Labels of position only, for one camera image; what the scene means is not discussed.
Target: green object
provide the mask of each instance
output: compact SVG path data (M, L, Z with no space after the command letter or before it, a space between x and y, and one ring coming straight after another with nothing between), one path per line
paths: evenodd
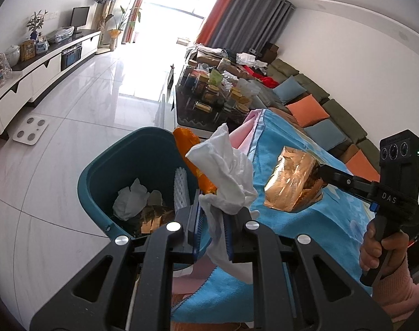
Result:
M223 81L223 75L219 71L217 71L215 68L213 68L211 73L209 74L208 84L212 86L220 86L222 81Z
M281 72L277 71L272 65L268 66L266 73L268 77L272 78L277 83L283 83L285 80L287 80L287 77Z
M320 103L320 101L330 96L330 94L328 94L323 88L321 88L315 82L311 82L311 83L308 83L307 85L303 85L303 87L306 88L307 91L310 94L312 94L312 96L314 96L315 100L318 103Z
M330 115L334 123L350 138L352 143L357 144L367 136L367 132L360 124L334 99L322 105Z
M286 77L296 76L300 71L296 70L290 64L283 62L281 59L277 58L272 63L273 66L277 71L281 72Z
M308 85L309 83L312 82L312 80L310 78L306 77L302 73L297 74L294 78L302 86Z
M116 21L116 19L115 19L115 17L114 17L114 15L113 14L109 14L107 17L106 17L106 21L108 21L110 18L114 18L114 22L115 22L115 24L116 24L116 30L123 30L124 29L124 27L125 27L125 25L126 25L126 23L127 23L127 21L128 21L128 19L129 19L129 17L130 17L130 15L131 15L131 13L134 11L134 10L137 10L137 20L140 22L140 7L131 7L130 8L130 6L132 5L134 3L134 0L131 0L130 2L129 2L129 4L128 4L128 7L126 8L126 9L124 9L122 6L121 6L121 11L122 11L122 18L121 18L121 20L120 20L120 22L119 22L119 25L118 25L118 23L117 23L117 21ZM132 28L134 28L134 26L135 26L135 24L136 24L136 22L135 21L130 21L129 22L129 26L131 26Z
M381 167L379 166L379 149L369 139L365 139L356 145L362 150L370 164L376 169L378 173L381 173Z
M34 12L34 15L30 17L30 20L27 22L27 26L29 31L36 31L40 30L44 25L44 19L45 15L47 15L48 11L45 10L44 13L42 13L42 10L39 10L38 13L36 11Z

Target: cardboard box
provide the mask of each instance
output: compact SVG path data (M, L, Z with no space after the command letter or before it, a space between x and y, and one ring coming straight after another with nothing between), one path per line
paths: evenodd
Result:
M263 51L266 52L266 50L269 50L271 52L278 52L278 46L270 42L266 42L265 46L263 47Z
M277 58L277 52L272 52L267 50L263 56L259 58L260 61L266 62L267 64L271 64Z

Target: orange cushion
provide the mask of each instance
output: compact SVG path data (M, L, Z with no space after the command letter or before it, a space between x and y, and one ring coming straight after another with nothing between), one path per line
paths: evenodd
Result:
M367 179L368 181L379 182L379 174L376 169L370 164L369 160L365 157L362 150L359 150L347 163L346 167L352 172L353 175Z
M286 106L301 127L310 127L329 118L327 112L320 106L311 94L298 102Z

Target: gray curtain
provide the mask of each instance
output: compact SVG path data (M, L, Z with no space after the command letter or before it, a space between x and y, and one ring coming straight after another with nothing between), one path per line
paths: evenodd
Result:
M232 0L208 47L259 54L266 42L277 41L294 10L288 0Z

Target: black countertop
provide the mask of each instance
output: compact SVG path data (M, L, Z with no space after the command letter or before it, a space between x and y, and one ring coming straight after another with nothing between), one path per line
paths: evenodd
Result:
M20 62L18 63L16 66L12 67L13 71L22 71L24 69L26 69L27 67L29 67L32 63L38 61L39 59L41 59L43 56L53 52L54 50L57 50L58 48L61 48L65 45L68 45L72 42L75 42L76 40L82 39L85 36L91 35L92 33L98 32L98 30L78 30L81 33L77 34L77 35L73 35L68 39L65 39L57 44L51 44L48 48L48 51L45 53L41 53L39 55L36 55L35 57L28 59L27 61L24 62Z
M187 91L179 83L173 87L175 89L175 108L177 113L177 122L180 126L196 128L208 132L215 132L218 127L226 123L231 133L237 129L245 119L245 116L233 118L233 114L224 113L222 108L213 107L212 112L207 113L194 108L196 102L201 101L199 97Z

